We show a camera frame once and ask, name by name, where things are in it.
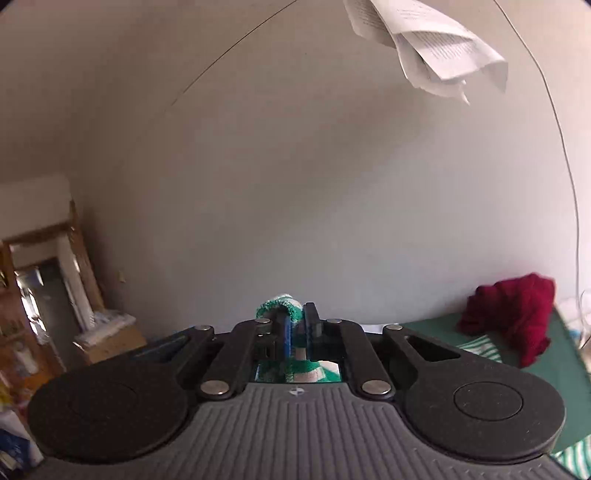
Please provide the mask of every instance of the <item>gray wall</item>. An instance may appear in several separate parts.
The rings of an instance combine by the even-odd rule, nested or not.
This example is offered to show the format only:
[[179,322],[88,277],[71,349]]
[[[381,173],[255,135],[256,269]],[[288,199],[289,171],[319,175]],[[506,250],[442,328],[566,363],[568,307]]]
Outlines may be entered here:
[[[110,303],[164,335],[230,329],[282,292],[366,323],[461,309],[477,285],[530,271],[573,296],[573,205],[539,75],[492,1],[428,3],[507,58],[506,94],[482,76],[471,106],[414,90],[339,0],[298,0],[184,92],[287,2],[148,12],[72,125],[70,182]],[[505,3],[548,70],[584,184],[586,5]]]

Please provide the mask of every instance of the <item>silver screw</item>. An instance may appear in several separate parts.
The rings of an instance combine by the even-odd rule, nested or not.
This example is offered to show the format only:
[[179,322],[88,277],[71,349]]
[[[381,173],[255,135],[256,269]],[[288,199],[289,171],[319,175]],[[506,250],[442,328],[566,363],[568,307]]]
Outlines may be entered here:
[[384,380],[367,380],[361,385],[361,390],[370,395],[385,395],[392,390],[392,387]]
[[229,390],[230,385],[223,380],[207,380],[201,384],[201,391],[207,395],[223,395]]

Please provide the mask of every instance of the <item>red cloth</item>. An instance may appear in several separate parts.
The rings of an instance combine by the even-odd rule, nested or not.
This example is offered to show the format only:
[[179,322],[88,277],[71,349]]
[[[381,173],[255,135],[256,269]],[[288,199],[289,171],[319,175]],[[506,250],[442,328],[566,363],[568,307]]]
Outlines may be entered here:
[[520,367],[527,367],[550,344],[546,330],[554,292],[554,280],[535,273],[480,286],[468,298],[457,327],[467,335],[499,331],[519,352]]

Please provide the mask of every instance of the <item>gray ribbed panel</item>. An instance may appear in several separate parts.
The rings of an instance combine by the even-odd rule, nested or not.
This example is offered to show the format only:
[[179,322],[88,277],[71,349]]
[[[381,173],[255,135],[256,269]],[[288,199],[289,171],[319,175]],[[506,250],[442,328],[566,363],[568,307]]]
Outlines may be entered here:
[[396,409],[355,397],[346,384],[249,384],[207,403],[173,442],[118,465],[47,459],[32,480],[556,480],[548,457],[513,466],[448,458],[418,440]]

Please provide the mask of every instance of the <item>ceiling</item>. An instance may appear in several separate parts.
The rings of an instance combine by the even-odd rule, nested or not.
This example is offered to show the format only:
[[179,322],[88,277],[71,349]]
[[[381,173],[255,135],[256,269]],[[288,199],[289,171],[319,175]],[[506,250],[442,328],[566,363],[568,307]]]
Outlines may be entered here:
[[0,181],[61,168],[84,110],[146,0],[14,0],[0,12]]

